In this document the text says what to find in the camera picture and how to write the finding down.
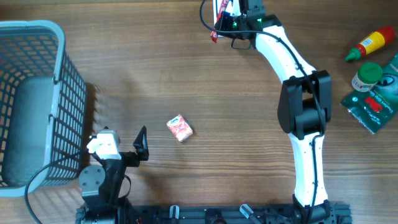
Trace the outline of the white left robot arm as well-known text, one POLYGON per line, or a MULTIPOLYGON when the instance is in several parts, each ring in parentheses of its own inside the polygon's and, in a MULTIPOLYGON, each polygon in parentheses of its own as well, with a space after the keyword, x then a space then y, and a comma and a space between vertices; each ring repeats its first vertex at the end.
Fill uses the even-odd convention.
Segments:
POLYGON ((119 196, 127 167, 138 167, 149 159, 147 128, 143 126, 133 142, 133 151, 120 152, 118 132, 104 127, 90 136, 86 148, 99 162, 84 168, 79 186, 84 204, 76 210, 76 223, 142 223, 142 216, 131 205, 128 195, 119 196))

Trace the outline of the red sauce bottle green cap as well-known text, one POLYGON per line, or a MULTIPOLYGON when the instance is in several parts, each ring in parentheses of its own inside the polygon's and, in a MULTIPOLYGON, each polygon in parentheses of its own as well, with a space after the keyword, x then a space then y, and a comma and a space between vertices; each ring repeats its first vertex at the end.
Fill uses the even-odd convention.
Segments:
POLYGON ((385 45, 391 43, 396 37, 396 33, 392 26, 381 27, 378 30, 370 33, 355 47, 353 47, 345 60, 347 62, 365 58, 370 53, 381 49, 385 45))

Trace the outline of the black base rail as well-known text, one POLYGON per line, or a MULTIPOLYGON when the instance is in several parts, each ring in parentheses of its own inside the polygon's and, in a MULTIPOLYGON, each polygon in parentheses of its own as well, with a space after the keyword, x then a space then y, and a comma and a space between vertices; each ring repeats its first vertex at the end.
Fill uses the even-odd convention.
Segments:
POLYGON ((299 215, 292 204, 240 207, 130 207, 125 212, 103 215, 89 213, 87 208, 76 210, 76 223, 298 223, 299 215))

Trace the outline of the red white small box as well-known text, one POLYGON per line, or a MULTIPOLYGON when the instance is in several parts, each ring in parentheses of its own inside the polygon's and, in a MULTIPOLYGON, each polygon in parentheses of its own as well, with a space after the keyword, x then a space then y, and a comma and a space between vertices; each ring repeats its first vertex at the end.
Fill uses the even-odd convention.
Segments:
POLYGON ((180 114, 169 120, 167 122, 167 127, 179 142, 183 142, 193 134, 193 129, 190 124, 180 114))

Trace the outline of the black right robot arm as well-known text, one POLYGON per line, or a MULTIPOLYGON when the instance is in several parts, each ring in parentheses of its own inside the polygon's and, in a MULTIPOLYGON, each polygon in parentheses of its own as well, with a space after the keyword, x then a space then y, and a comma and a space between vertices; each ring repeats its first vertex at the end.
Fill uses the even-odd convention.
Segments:
POLYGON ((262 1, 213 1, 211 38, 247 40, 278 76, 282 87, 277 119, 294 152, 296 184, 294 223, 319 223, 331 218, 323 180, 322 149, 331 119, 331 77, 297 52, 281 21, 266 14, 262 1))

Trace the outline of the green glove package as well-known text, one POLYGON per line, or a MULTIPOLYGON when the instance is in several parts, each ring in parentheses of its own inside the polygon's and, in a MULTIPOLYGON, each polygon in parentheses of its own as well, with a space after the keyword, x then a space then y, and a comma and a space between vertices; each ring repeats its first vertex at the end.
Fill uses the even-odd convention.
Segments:
POLYGON ((371 133, 377 133, 397 113, 397 56, 382 68, 382 77, 371 90, 355 90, 341 105, 371 133))

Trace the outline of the white barcode scanner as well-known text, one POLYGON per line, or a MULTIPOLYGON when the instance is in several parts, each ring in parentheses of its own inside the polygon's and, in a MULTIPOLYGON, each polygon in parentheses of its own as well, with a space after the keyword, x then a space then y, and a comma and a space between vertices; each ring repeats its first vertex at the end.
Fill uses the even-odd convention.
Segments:
POLYGON ((213 19, 215 29, 236 30, 237 24, 234 21, 241 15, 239 0, 213 0, 213 19))

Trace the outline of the grey plastic basket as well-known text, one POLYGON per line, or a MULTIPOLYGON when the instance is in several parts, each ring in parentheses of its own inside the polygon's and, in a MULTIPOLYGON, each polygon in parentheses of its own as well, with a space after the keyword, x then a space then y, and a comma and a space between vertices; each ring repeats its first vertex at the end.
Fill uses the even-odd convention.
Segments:
POLYGON ((1 196, 64 185, 79 173, 87 89, 61 27, 1 22, 1 196))

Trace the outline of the red coffee stick sachet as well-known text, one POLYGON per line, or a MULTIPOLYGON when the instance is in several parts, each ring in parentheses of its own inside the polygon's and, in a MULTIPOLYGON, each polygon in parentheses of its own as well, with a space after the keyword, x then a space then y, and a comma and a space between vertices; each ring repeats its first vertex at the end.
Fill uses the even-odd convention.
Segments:
MULTIPOLYGON (((215 24, 221 19, 221 15, 225 12, 226 8, 228 7, 229 0, 214 0, 213 1, 213 9, 214 11, 214 21, 215 24)), ((211 39, 214 43, 217 43, 218 34, 216 31, 212 31, 211 39)))

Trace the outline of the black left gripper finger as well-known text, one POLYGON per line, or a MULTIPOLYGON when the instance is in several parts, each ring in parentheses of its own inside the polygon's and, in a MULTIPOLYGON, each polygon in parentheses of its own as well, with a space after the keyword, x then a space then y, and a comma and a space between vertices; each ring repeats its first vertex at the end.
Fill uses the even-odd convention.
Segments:
MULTIPOLYGON (((101 131, 107 130, 107 129, 109 129, 109 128, 107 126, 105 126, 101 131)), ((92 134, 92 135, 89 136, 89 139, 96 139, 96 138, 97 138, 96 134, 92 134)))
POLYGON ((136 149, 137 153, 148 153, 149 148, 147 145, 147 128, 143 126, 139 131, 139 134, 135 138, 133 142, 133 146, 136 149))

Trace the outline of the green lid jar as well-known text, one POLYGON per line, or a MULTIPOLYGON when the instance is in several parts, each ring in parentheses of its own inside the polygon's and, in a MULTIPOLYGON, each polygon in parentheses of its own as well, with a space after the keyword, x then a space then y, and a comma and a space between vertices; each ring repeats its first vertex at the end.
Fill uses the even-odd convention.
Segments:
POLYGON ((367 92, 382 78, 382 74, 382 68, 379 64, 367 62, 356 72, 351 84, 356 91, 367 92))

